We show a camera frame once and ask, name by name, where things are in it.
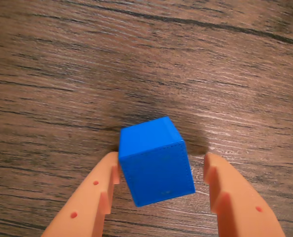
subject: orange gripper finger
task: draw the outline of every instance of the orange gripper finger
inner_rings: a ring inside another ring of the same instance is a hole
[[[118,153],[107,154],[88,174],[41,237],[101,237],[119,184]]]
[[[218,216],[219,237],[285,236],[265,200],[224,158],[206,154],[204,181],[210,185],[210,206]]]

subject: red dot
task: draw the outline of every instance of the red dot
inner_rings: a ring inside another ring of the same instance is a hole
[[[71,218],[75,218],[76,216],[77,216],[77,212],[76,211],[71,213]]]
[[[257,207],[256,207],[256,210],[259,211],[259,212],[262,212],[262,211],[263,211],[262,208],[261,208],[260,206],[257,206]]]

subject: blue cube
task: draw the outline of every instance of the blue cube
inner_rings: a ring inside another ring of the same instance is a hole
[[[119,162],[136,206],[195,192],[185,142],[168,117],[122,129]]]

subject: wooden table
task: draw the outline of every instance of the wooden table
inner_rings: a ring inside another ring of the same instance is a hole
[[[40,236],[121,127],[169,115],[197,193],[105,237],[218,236],[203,154],[230,161],[293,236],[293,0],[0,0],[0,237]]]

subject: cube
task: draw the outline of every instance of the cube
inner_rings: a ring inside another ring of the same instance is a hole
[[[119,163],[138,207],[195,192],[185,142],[169,117],[122,129]]]

